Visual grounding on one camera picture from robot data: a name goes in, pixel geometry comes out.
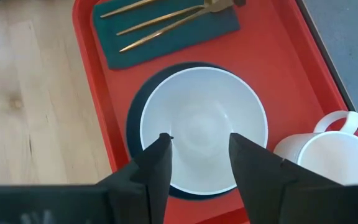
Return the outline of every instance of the teal cloth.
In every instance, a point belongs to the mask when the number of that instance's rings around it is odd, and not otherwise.
[[[134,49],[120,53],[121,49],[133,42],[194,12],[128,34],[117,36],[116,33],[156,17],[204,3],[203,0],[156,0],[130,11],[100,18],[107,12],[134,2],[136,0],[112,0],[94,6],[94,26],[110,69],[127,68],[239,29],[236,13],[230,7],[221,12],[207,13]]]

